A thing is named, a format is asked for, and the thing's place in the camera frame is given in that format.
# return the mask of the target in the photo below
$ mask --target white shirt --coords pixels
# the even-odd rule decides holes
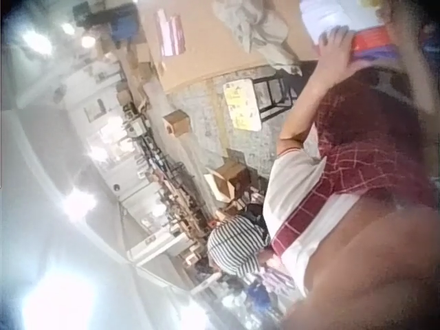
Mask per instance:
[[[325,162],[326,158],[314,159],[303,149],[292,150],[274,162],[263,209],[271,237],[276,235],[281,225],[318,183]],[[359,198],[350,194],[330,196],[309,227],[281,256],[284,266],[304,296],[307,295],[304,276],[310,257]]]

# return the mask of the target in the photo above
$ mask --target red plaid skirt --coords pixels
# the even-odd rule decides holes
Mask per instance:
[[[350,79],[326,95],[316,128],[321,156],[327,157],[324,173],[273,238],[277,255],[305,231],[332,194],[380,190],[435,207],[415,109]]]

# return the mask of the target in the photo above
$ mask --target person in background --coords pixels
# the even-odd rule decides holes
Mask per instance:
[[[423,132],[438,129],[439,91],[419,47],[417,9],[392,1],[415,107],[370,89],[351,61],[354,32],[335,27],[285,122],[264,216],[272,246],[305,299],[283,329],[438,329],[440,218]],[[322,159],[303,143],[315,122]]]
[[[262,211],[262,206],[249,204],[244,212],[211,232],[208,238],[211,267],[243,277],[258,273],[274,256]]]

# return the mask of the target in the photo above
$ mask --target striped shirt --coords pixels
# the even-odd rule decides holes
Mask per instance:
[[[216,227],[208,239],[208,256],[226,273],[237,276],[257,273],[257,254],[270,243],[263,240],[261,227],[242,216],[235,216]]]

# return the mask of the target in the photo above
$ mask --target white cloth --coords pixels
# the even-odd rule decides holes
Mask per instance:
[[[215,0],[212,9],[246,52],[256,49],[274,69],[301,75],[299,59],[283,47],[289,28],[263,0]]]
[[[263,209],[271,237],[318,183],[325,162],[325,158],[311,158],[303,149],[290,151],[274,162]],[[281,256],[284,266],[304,296],[307,295],[304,275],[310,257],[358,199],[357,195],[332,195],[309,227]]]

